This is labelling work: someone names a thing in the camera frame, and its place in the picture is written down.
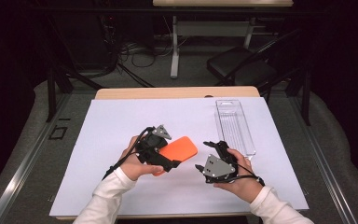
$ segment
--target white sheet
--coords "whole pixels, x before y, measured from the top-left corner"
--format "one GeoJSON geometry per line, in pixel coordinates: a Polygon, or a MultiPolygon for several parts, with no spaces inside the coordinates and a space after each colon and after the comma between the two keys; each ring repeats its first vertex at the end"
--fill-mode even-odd
{"type": "MultiPolygon", "coordinates": [[[[217,156],[214,148],[202,144],[219,141],[214,120],[217,99],[227,98],[92,101],[50,215],[77,216],[131,137],[159,124],[164,124],[172,141],[188,136],[199,153],[169,173],[142,176],[124,194],[120,217],[249,212],[249,204],[235,195],[205,184],[194,166],[204,165],[211,153],[217,156]]],[[[254,140],[255,173],[295,209],[308,209],[266,102],[261,97],[235,99],[241,101],[254,140]]]]}

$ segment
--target wire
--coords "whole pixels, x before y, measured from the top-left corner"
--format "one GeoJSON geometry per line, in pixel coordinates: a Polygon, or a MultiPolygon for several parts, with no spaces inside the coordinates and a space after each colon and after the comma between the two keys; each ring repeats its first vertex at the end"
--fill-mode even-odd
{"type": "Polygon", "coordinates": [[[264,180],[260,176],[255,175],[255,173],[253,173],[250,170],[246,169],[246,167],[244,167],[242,165],[239,165],[239,164],[237,164],[235,162],[234,162],[234,164],[238,165],[240,168],[242,168],[245,171],[249,172],[250,175],[237,175],[237,176],[231,177],[229,179],[217,180],[217,181],[214,181],[214,182],[215,183],[229,183],[229,182],[232,182],[232,181],[237,180],[237,179],[252,178],[252,179],[255,179],[258,183],[260,183],[261,186],[263,186],[263,187],[265,186],[264,180]]]}
{"type": "Polygon", "coordinates": [[[151,56],[153,57],[153,60],[152,60],[152,62],[151,62],[150,64],[147,64],[147,65],[138,65],[138,64],[135,64],[135,62],[134,62],[135,55],[141,54],[140,52],[136,52],[136,53],[132,54],[131,63],[132,63],[135,67],[145,68],[145,67],[151,66],[151,65],[156,61],[156,55],[155,55],[153,52],[150,52],[150,51],[145,51],[144,55],[148,55],[147,53],[151,53],[151,56]]]}
{"type": "Polygon", "coordinates": [[[154,88],[152,84],[148,83],[147,81],[143,80],[142,78],[135,75],[130,69],[128,69],[126,66],[124,66],[122,63],[117,64],[118,67],[120,67],[123,71],[125,71],[134,81],[142,85],[143,87],[150,87],[154,88]]]}
{"type": "Polygon", "coordinates": [[[135,142],[132,144],[130,150],[127,152],[127,154],[121,158],[120,160],[118,160],[118,162],[116,162],[115,165],[110,166],[109,170],[106,171],[106,174],[103,176],[103,180],[109,176],[110,174],[112,174],[121,164],[123,164],[123,162],[132,154],[132,151],[135,149],[136,144],[139,142],[139,140],[141,140],[141,138],[144,136],[145,132],[150,132],[152,131],[154,128],[152,127],[147,127],[145,128],[136,138],[135,142]]]}

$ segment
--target hand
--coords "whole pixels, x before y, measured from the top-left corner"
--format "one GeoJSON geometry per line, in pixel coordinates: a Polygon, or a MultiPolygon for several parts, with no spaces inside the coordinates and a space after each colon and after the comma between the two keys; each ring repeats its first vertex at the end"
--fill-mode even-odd
{"type": "MultiPolygon", "coordinates": [[[[229,148],[227,151],[230,154],[234,155],[235,158],[237,158],[237,163],[239,165],[253,172],[251,162],[247,158],[243,157],[239,151],[231,148],[229,148]]],[[[238,175],[250,174],[240,166],[238,166],[238,169],[238,175]]],[[[237,195],[239,198],[245,200],[248,203],[251,203],[263,188],[260,183],[258,183],[255,179],[252,178],[237,179],[233,183],[214,183],[213,186],[216,188],[230,191],[231,193],[237,195]]]]}
{"type": "MultiPolygon", "coordinates": [[[[120,158],[123,158],[125,155],[127,155],[132,145],[135,143],[137,137],[138,136],[133,136],[133,138],[130,140],[129,146],[123,151],[120,158]]],[[[120,167],[123,170],[124,174],[126,174],[126,176],[133,181],[137,180],[141,175],[155,174],[163,171],[162,166],[146,165],[140,163],[135,153],[131,154],[123,162],[123,164],[121,164],[120,167]]]]}

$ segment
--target forearm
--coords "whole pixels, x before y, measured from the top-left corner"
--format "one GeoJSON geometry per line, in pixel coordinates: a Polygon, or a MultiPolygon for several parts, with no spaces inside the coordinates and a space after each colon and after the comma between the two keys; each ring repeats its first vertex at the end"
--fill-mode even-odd
{"type": "Polygon", "coordinates": [[[122,194],[135,186],[118,167],[107,176],[92,193],[92,199],[81,211],[75,223],[114,223],[122,194]]]}
{"type": "Polygon", "coordinates": [[[263,219],[265,224],[272,223],[313,223],[299,214],[289,203],[281,201],[275,189],[264,187],[251,203],[251,212],[263,219]]]}

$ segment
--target clear plastic container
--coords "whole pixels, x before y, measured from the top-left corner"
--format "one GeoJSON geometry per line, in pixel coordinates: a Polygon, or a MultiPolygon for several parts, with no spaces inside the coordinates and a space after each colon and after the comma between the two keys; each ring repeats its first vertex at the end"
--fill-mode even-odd
{"type": "Polygon", "coordinates": [[[239,100],[216,101],[216,125],[219,138],[230,148],[237,149],[242,155],[252,158],[255,145],[239,100]]]}

